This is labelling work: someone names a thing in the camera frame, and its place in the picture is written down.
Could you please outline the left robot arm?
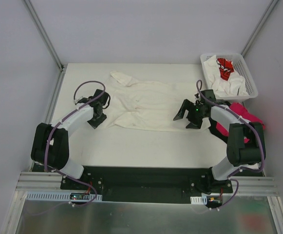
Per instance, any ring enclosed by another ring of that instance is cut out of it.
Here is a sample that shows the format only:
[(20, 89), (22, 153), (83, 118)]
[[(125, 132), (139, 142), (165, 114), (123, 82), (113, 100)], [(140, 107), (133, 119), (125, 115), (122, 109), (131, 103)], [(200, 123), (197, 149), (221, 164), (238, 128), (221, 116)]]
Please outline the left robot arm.
[(48, 169), (56, 169), (72, 177), (73, 186), (79, 190), (85, 189), (89, 172), (70, 159), (69, 137), (84, 123), (88, 123), (93, 129), (102, 124), (107, 119), (103, 110), (109, 107), (110, 101), (108, 93), (97, 89), (93, 96), (77, 101), (76, 113), (59, 125), (56, 122), (40, 123), (36, 128), (31, 159), (47, 165)]

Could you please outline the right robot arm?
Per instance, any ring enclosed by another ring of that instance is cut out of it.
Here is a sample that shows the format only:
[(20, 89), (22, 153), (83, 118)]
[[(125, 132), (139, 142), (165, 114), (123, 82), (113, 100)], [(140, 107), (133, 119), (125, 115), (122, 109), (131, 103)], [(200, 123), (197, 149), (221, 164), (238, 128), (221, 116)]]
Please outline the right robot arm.
[(187, 112), (187, 129), (201, 129), (205, 118), (220, 124), (228, 136), (226, 140), (226, 156), (217, 165), (210, 168), (210, 177), (205, 179), (205, 188), (216, 192), (227, 180), (240, 170), (248, 170), (250, 165), (264, 165), (265, 144), (263, 125), (245, 119), (231, 110), (229, 105), (216, 100), (213, 90), (198, 91), (197, 100), (185, 99), (173, 118), (182, 119)]

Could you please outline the cream white t shirt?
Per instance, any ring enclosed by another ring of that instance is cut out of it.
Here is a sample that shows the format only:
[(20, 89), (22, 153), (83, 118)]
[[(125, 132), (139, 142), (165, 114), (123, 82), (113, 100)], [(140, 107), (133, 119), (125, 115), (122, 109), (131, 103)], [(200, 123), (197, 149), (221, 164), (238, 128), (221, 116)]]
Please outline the cream white t shirt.
[(195, 101), (195, 83), (140, 81), (111, 71), (104, 84), (111, 102), (104, 111), (107, 119), (101, 124), (101, 129), (118, 126), (146, 131), (188, 131), (188, 120), (175, 121), (173, 118), (185, 99)]

